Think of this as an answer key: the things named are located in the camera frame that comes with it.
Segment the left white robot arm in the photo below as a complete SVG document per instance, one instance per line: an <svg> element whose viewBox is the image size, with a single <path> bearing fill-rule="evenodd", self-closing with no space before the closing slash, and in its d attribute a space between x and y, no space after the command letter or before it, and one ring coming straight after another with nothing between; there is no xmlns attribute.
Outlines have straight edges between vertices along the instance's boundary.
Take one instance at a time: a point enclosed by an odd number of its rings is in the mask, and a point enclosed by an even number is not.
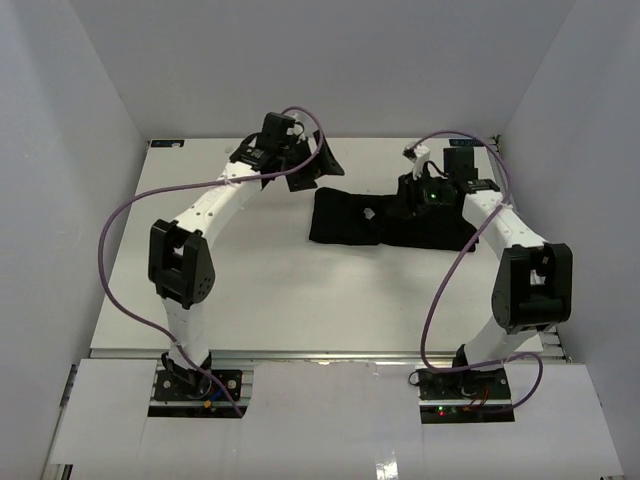
<svg viewBox="0 0 640 480"><path fill-rule="evenodd" d="M230 154L218 185L172 220L157 220L151 227L148 277L162 300L173 337L161 362L188 398L204 397L212 384L203 303L216 279L214 242L279 172L292 192L316 188L324 175L344 173L320 130L307 135L297 117L270 112L261 130Z"/></svg>

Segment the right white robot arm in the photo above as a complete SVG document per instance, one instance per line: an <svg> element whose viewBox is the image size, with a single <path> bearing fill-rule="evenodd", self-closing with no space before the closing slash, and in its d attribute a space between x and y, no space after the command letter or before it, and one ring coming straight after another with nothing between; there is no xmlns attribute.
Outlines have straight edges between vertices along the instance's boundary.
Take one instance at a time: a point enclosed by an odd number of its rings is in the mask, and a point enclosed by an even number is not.
<svg viewBox="0 0 640 480"><path fill-rule="evenodd" d="M573 253L568 245L535 233L508 203L507 193L493 180L480 178L472 147L446 148L444 169L436 176L429 172L428 147L409 146L403 154L412 170L398 182L402 206L414 216L452 208L475 229L467 243L483 239L499 261L492 315L458 349L448 369L453 390L472 399L488 385L485 371L519 357L522 344L569 319Z"/></svg>

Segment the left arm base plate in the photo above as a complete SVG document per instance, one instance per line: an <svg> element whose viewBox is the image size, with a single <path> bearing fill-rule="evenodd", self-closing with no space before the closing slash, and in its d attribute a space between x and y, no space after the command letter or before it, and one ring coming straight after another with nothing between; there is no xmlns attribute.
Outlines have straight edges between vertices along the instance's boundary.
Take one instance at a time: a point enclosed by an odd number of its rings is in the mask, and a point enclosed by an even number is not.
<svg viewBox="0 0 640 480"><path fill-rule="evenodd" d="M252 395L252 370L222 369L213 374L224 384L239 410L244 414ZM161 367L157 368L148 407L151 418L221 418L239 420L234 407L220 387L204 380L198 393L186 393Z"/></svg>

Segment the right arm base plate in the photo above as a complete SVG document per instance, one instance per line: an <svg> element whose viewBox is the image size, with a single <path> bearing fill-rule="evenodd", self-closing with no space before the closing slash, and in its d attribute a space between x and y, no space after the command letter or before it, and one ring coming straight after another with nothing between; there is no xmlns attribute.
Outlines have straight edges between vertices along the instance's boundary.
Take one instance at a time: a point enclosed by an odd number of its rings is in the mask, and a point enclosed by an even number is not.
<svg viewBox="0 0 640 480"><path fill-rule="evenodd" d="M504 368L451 374L417 369L409 374L408 383L418 391L422 425L515 421Z"/></svg>

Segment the black t-shirt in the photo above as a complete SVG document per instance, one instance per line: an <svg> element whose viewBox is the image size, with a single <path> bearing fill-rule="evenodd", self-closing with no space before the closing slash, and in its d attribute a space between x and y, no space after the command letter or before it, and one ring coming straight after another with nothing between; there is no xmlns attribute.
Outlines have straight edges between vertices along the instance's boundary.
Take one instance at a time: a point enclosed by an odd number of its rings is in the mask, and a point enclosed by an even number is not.
<svg viewBox="0 0 640 480"><path fill-rule="evenodd" d="M323 187L314 195L309 240L319 244L460 251L476 229L447 207L401 218L393 195L362 195Z"/></svg>

